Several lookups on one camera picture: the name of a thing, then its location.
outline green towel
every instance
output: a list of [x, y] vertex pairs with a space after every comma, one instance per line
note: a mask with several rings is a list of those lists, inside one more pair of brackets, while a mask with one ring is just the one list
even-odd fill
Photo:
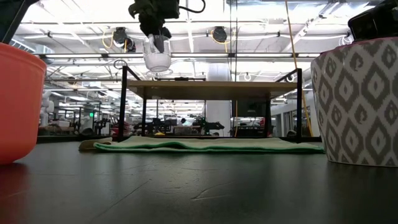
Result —
[[273, 153], [324, 153], [320, 146], [307, 143], [291, 143], [279, 138], [263, 139], [170, 139], [133, 136], [107, 144], [94, 144], [104, 151], [118, 152], [273, 152]]

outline ceiling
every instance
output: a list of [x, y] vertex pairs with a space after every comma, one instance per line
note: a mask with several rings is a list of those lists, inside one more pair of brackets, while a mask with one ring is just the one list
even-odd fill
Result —
[[[180, 10], [180, 18], [167, 20], [165, 26], [172, 33], [171, 49], [177, 53], [225, 53], [227, 52], [292, 52], [284, 1], [259, 0], [206, 0], [206, 8], [201, 14]], [[23, 18], [13, 40], [34, 53], [55, 54], [95, 54], [120, 53], [123, 49], [104, 46], [111, 43], [111, 33], [116, 27], [126, 27], [134, 40], [137, 52], [142, 52], [144, 34], [137, 19], [133, 19], [127, 9], [132, 0], [41, 0], [32, 5]], [[200, 0], [181, 0], [181, 6], [199, 10]], [[347, 21], [367, 9], [375, 2], [367, 1], [289, 1], [294, 48], [299, 53], [321, 53], [343, 44], [350, 44]], [[215, 26], [224, 26], [229, 44], [218, 44], [208, 35]], [[97, 65], [102, 61], [105, 66]], [[49, 64], [47, 80], [59, 78], [116, 78], [121, 72], [114, 67], [112, 60], [85, 60], [87, 65], [60, 66], [61, 60]], [[174, 60], [171, 77], [206, 77], [210, 59]], [[230, 69], [240, 82], [274, 82], [283, 74], [292, 71], [292, 60], [272, 61], [229, 61]], [[134, 61], [131, 68], [142, 79], [146, 76], [146, 66], [142, 59]], [[298, 67], [307, 70], [310, 60], [301, 61]], [[50, 82], [47, 89], [90, 88], [82, 82], [70, 85], [67, 82]], [[101, 82], [97, 88], [121, 88], [120, 82]], [[109, 94], [110, 101], [118, 101], [118, 91]], [[97, 92], [75, 93], [59, 91], [58, 96], [80, 96], [89, 100], [104, 100]], [[127, 94], [130, 102], [139, 100], [133, 93]]]

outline overhead camera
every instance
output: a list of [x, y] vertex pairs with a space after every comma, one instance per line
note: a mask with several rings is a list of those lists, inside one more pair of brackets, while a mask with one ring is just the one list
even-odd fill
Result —
[[220, 42], [220, 43], [225, 43], [225, 41], [227, 39], [227, 35], [226, 35], [224, 27], [220, 27], [220, 26], [215, 27], [212, 35], [213, 35], [213, 38], [217, 42]]
[[124, 47], [126, 52], [134, 53], [136, 51], [136, 44], [127, 36], [125, 27], [116, 28], [116, 31], [113, 32], [113, 43], [117, 47]]
[[150, 70], [148, 75], [160, 76], [170, 74], [171, 52], [169, 39], [172, 37], [168, 28], [164, 27], [165, 19], [178, 19], [180, 9], [193, 13], [201, 13], [206, 8], [205, 0], [201, 11], [179, 6], [179, 0], [134, 0], [129, 13], [135, 18], [138, 14], [141, 31], [147, 36], [144, 41], [144, 60]]
[[397, 8], [398, 5], [395, 0], [386, 0], [351, 18], [348, 21], [348, 26], [355, 42], [398, 36]]

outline wall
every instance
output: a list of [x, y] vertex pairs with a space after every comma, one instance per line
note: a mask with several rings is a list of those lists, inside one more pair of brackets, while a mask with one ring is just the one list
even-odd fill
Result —
[[[312, 91], [310, 93], [305, 94], [305, 102], [306, 102], [307, 106], [310, 107], [309, 112], [310, 112], [310, 117], [311, 117], [311, 128], [312, 128], [313, 136], [320, 136], [317, 112], [315, 111], [315, 101], [313, 99]], [[297, 101], [296, 100], [288, 100], [287, 104], [271, 106], [271, 116], [281, 115], [281, 118], [283, 118], [284, 113], [293, 111], [296, 109], [297, 109]], [[284, 122], [282, 119], [282, 135], [285, 136], [286, 133], [284, 133], [283, 127], [284, 127]]]

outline black table surface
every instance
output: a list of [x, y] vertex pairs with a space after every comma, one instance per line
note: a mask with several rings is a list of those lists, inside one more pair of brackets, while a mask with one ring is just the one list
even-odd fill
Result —
[[398, 223], [398, 169], [78, 144], [39, 144], [0, 166], [0, 223]]

